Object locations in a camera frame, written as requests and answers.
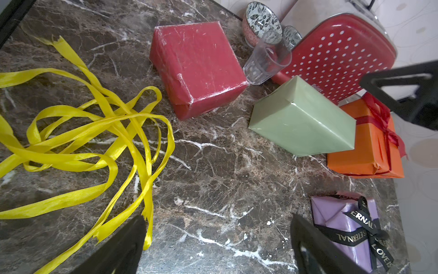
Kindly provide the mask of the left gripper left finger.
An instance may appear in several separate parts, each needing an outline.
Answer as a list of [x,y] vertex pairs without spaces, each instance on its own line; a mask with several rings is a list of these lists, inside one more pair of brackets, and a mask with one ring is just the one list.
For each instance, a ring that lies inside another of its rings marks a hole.
[[72,273],[135,274],[145,237],[146,221],[136,216]]

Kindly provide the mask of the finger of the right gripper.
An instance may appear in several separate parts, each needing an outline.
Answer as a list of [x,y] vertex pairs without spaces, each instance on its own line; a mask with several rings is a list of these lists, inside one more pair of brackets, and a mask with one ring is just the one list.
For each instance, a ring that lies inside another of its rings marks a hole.
[[369,73],[360,86],[404,121],[438,130],[437,61]]

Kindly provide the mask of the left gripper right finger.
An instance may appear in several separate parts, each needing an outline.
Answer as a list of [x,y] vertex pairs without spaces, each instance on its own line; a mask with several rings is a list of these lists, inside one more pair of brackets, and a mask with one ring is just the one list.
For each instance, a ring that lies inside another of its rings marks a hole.
[[300,274],[364,274],[323,233],[298,214],[293,215],[290,237]]

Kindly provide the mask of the purple gift box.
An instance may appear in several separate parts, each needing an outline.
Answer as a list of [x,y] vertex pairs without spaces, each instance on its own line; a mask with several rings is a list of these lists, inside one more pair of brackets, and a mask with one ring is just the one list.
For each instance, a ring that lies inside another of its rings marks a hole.
[[314,225],[348,258],[367,273],[380,265],[373,260],[366,230],[346,214],[356,211],[361,194],[338,192],[332,196],[312,196]]

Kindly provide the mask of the black printed ribbon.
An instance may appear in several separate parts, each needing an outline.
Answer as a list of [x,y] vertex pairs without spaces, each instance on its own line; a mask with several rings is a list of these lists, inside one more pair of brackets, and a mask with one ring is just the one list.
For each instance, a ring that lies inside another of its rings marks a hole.
[[383,267],[388,271],[394,264],[394,257],[388,250],[389,234],[382,230],[375,199],[361,195],[358,207],[346,215],[366,230],[372,258],[380,263],[376,269]]

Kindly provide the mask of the yellow ribbon of red box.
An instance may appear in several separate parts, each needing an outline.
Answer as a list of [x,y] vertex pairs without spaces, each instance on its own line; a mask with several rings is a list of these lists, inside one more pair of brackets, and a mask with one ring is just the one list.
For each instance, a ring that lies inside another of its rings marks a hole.
[[1,87],[18,86],[41,74],[51,73],[82,83],[94,98],[79,107],[56,105],[42,110],[26,131],[28,146],[21,145],[10,124],[1,119],[1,143],[11,153],[1,162],[1,175],[5,176],[22,165],[29,172],[49,168],[89,172],[107,167],[109,176],[103,184],[2,211],[1,219],[29,219],[96,199],[113,185],[118,174],[116,161],[128,150],[133,158],[129,176],[95,225],[81,240],[45,264],[39,272],[49,274],[92,238],[99,242],[105,240],[140,205],[144,206],[141,215],[148,224],[146,234],[140,239],[140,248],[149,249],[154,224],[153,184],[175,150],[175,138],[169,120],[153,112],[162,100],[161,91],[149,86],[148,90],[155,93],[156,100],[141,111],[136,111],[138,99],[123,102],[114,92],[103,87],[63,38],[44,40],[44,44],[54,47],[83,76],[79,78],[56,68],[29,69],[2,73]]

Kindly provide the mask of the green gift box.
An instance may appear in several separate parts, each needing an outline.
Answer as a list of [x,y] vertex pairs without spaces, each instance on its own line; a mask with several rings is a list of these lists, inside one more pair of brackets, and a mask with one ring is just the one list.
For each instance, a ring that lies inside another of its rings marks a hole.
[[249,129],[296,156],[355,148],[356,120],[298,76],[255,103]]

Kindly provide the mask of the red gift box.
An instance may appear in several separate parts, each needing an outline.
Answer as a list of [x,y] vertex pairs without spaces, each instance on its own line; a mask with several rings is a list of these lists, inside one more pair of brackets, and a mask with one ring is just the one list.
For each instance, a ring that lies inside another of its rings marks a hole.
[[249,85],[218,21],[156,26],[149,59],[181,121],[234,101]]

